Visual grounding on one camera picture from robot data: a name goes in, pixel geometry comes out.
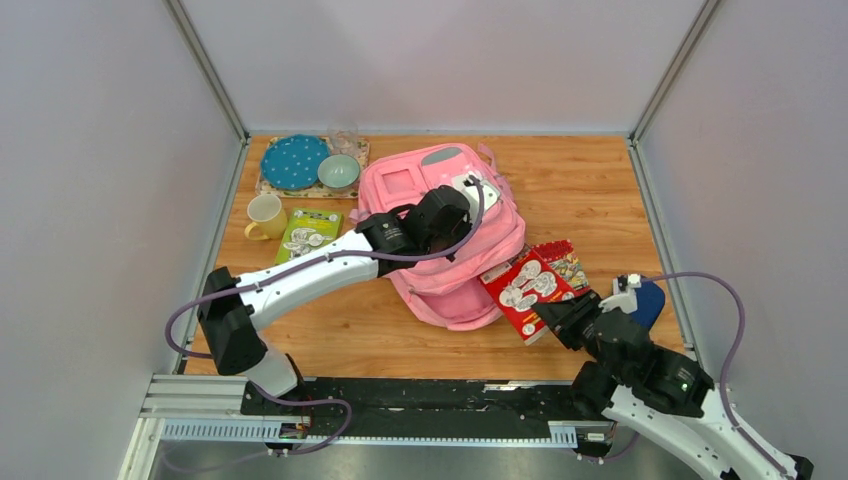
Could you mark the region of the red comic book white bubbles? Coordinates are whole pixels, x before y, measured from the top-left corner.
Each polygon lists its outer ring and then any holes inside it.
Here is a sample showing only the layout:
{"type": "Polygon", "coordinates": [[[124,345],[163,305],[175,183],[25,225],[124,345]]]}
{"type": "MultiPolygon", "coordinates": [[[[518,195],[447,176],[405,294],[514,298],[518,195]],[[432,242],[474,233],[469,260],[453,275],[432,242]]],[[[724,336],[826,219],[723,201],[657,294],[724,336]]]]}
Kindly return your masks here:
{"type": "Polygon", "coordinates": [[[577,296],[568,282],[530,246],[485,271],[479,280],[525,345],[531,345],[549,331],[533,310],[536,303],[577,296]]]}

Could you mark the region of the green comic book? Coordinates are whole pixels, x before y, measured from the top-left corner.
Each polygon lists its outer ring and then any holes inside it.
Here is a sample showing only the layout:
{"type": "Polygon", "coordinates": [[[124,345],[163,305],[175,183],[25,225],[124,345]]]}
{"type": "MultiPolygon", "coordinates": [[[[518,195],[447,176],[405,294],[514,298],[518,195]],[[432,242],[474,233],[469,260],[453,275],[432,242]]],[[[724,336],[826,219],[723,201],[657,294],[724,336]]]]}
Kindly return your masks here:
{"type": "Polygon", "coordinates": [[[275,256],[282,264],[305,256],[338,238],[344,221],[342,213],[312,208],[293,208],[275,256]]]}

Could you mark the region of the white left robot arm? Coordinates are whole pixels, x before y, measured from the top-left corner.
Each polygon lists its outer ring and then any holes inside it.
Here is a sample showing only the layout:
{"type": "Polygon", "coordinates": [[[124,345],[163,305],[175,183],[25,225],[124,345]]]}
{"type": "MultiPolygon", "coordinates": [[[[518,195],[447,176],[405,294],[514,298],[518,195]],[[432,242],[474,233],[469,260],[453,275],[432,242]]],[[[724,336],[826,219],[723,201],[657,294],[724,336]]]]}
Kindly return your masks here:
{"type": "Polygon", "coordinates": [[[305,387],[293,361],[267,345],[261,331],[345,286],[424,261],[453,261],[481,225],[484,199],[481,180],[470,176],[459,189],[442,185],[415,205],[373,214],[329,245],[276,267],[239,277],[225,267],[214,270],[206,277],[197,316],[216,372],[246,376],[277,412],[296,413],[305,387]]]}

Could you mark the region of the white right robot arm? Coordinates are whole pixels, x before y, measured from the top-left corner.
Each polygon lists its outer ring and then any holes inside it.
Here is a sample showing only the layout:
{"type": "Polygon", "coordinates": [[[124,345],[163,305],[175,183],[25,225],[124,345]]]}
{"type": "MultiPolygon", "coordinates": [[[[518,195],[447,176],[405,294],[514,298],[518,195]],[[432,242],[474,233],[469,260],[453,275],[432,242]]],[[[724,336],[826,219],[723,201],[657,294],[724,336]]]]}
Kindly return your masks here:
{"type": "Polygon", "coordinates": [[[566,348],[591,357],[570,388],[580,417],[629,427],[703,479],[811,478],[812,462],[752,431],[697,361],[651,339],[636,294],[588,291],[532,309],[566,348]]]}

